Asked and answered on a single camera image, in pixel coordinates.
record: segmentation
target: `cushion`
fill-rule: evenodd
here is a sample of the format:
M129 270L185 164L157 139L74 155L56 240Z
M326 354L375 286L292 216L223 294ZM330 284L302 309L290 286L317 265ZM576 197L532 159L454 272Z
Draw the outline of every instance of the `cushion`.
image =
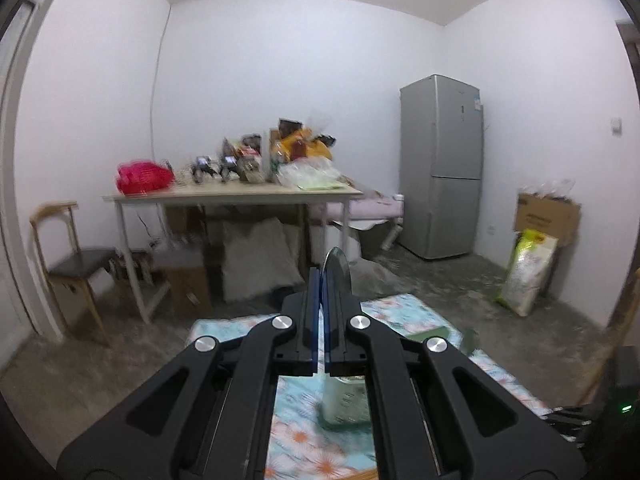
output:
M277 218L243 228L224 222L225 301L248 300L304 281Z
M402 204L403 202L389 197L351 200L349 216L351 220L402 218ZM327 204L326 215L328 221L342 221L342 204L340 202ZM322 218L322 206L313 208L311 218Z

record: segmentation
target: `red plastic bag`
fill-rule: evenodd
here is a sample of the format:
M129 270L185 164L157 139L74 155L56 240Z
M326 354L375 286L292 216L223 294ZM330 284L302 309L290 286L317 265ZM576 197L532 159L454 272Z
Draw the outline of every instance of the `red plastic bag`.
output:
M171 185L174 173L151 160L136 160L118 166L116 187L125 195L148 193Z

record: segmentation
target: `white wall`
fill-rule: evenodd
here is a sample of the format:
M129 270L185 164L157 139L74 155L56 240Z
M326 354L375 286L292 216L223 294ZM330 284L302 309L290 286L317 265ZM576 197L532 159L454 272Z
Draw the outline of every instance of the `white wall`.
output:
M15 143L18 216L36 283L29 216L43 202L78 201L81 244L118 243L114 206L101 197L116 192L119 163L150 157L151 90L168 12L166 0L55 0L50 7L22 87ZM144 246L146 233L131 213L131 244ZM64 225L45 224L42 245L49 262L64 257ZM60 293L63 305L79 303Z
M223 137L278 118L331 115L335 162L398 188L399 89L440 68L443 28L348 0L193 0L174 5L154 102L156 157L213 155Z
M446 27L447 75L481 89L486 111L476 251L505 266L518 187L574 178L579 238L552 291L599 324L640 216L638 94L616 20L628 20L618 0L489 0Z

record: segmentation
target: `floral blanket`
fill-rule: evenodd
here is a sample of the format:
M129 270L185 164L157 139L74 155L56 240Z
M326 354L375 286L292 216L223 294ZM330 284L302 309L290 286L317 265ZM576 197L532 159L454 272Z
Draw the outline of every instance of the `floral blanket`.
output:
M461 333L411 294L367 301L363 311L403 335L440 326L449 329L449 342L459 346ZM273 316L231 320L198 320L187 344L203 335L226 341L246 335L257 323ZM376 465L370 429L330 431L318 423L318 404L324 381L324 341L319 330L318 373L313 377L280 377L273 409L271 439L264 477L279 480L333 480ZM471 360L537 415L549 409L487 354L476 350Z

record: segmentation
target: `metal screw cap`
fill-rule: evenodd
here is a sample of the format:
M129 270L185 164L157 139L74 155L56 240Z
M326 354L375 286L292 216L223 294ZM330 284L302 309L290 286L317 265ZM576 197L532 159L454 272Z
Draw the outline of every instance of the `metal screw cap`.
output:
M198 352L209 352L216 347L216 340L210 335L199 337L196 340L195 347Z
M367 316L353 316L349 324L358 330L364 330L371 325L371 320Z
M447 349L447 342L441 337L432 337L427 341L427 348L436 353L444 352Z
M276 316L271 321L271 324L280 330L284 330L293 325L293 320L289 316Z

